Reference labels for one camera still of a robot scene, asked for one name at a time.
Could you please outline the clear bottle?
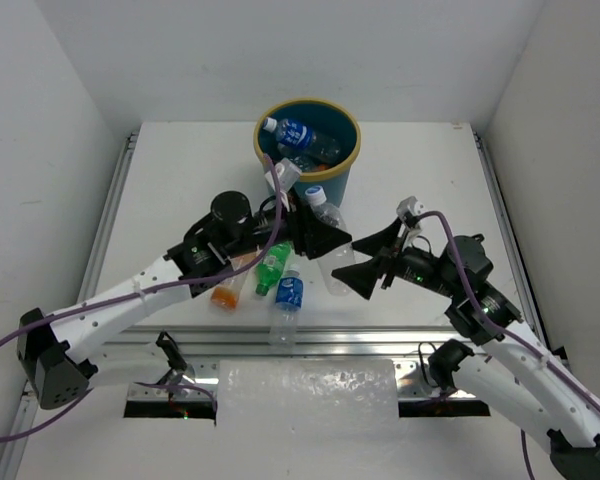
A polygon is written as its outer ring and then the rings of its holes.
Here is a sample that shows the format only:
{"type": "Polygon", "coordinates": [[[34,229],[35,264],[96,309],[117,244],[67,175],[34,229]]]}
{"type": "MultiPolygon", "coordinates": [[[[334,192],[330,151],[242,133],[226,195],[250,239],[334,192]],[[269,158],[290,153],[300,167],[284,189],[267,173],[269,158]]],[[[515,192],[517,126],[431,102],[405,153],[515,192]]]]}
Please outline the clear bottle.
{"type": "Polygon", "coordinates": [[[303,173],[311,173],[311,170],[315,166],[323,164],[306,155],[284,154],[283,158],[288,159],[290,162],[296,165],[303,173]]]}
{"type": "Polygon", "coordinates": [[[334,270],[355,263],[351,239],[345,241],[345,233],[348,230],[343,215],[339,208],[327,199],[322,186],[309,187],[305,191],[305,197],[320,225],[325,225],[319,231],[320,257],[317,262],[326,289],[331,295],[346,296],[350,293],[349,287],[332,275],[334,270]]]}

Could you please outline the green plastic bottle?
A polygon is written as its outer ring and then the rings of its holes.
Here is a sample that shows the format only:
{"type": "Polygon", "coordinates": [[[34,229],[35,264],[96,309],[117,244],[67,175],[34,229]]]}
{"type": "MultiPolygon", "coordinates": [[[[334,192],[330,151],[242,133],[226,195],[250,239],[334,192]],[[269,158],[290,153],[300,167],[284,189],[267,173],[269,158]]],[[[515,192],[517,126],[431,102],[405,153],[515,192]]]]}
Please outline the green plastic bottle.
{"type": "Polygon", "coordinates": [[[277,285],[291,251],[292,244],[290,242],[276,244],[268,250],[255,269],[256,295],[265,297],[277,285]]]}

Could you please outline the blue label bottle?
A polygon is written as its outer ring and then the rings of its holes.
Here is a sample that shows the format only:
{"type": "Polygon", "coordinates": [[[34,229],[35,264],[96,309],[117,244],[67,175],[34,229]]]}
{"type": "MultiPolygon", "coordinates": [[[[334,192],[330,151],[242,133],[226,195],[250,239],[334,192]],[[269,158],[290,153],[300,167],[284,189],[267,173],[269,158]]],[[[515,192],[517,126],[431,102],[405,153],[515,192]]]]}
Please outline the blue label bottle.
{"type": "Polygon", "coordinates": [[[281,276],[271,311],[269,344],[274,348],[283,349],[295,343],[303,296],[301,267],[292,263],[281,276]]]}
{"type": "Polygon", "coordinates": [[[278,143],[322,163],[335,165],[340,161],[341,146],[338,141],[299,120],[266,117],[261,128],[271,133],[278,143]]]}

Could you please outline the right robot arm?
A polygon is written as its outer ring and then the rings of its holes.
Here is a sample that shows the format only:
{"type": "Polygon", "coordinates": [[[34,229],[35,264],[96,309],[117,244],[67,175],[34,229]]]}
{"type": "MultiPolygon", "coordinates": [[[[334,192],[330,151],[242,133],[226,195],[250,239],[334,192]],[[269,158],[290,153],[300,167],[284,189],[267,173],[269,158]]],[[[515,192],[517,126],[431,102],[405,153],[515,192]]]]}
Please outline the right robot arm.
{"type": "Polygon", "coordinates": [[[519,310],[488,277],[483,236],[449,234],[440,255],[413,247],[418,217],[397,219],[353,243],[369,261],[333,271],[361,297],[395,279],[450,301],[459,334],[435,348],[424,379],[442,392],[464,391],[516,425],[549,455],[565,479],[600,479],[600,399],[552,355],[519,310]]]}

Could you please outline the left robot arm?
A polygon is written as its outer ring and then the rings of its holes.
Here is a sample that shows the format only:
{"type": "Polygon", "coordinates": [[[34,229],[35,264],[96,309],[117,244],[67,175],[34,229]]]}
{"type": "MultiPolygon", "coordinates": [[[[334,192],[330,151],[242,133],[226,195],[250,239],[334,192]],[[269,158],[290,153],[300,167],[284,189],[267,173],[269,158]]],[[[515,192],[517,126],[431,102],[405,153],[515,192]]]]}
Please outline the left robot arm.
{"type": "Polygon", "coordinates": [[[175,383],[189,365],[167,332],[136,350],[107,353],[103,345],[149,316],[213,289],[232,273],[233,258],[267,243],[289,242],[296,254],[317,259],[351,239],[344,228],[320,220],[296,193],[262,215],[252,213],[243,193],[220,193],[183,240],[140,273],[80,305],[24,314],[18,360],[44,410],[67,405],[94,387],[175,383]]]}

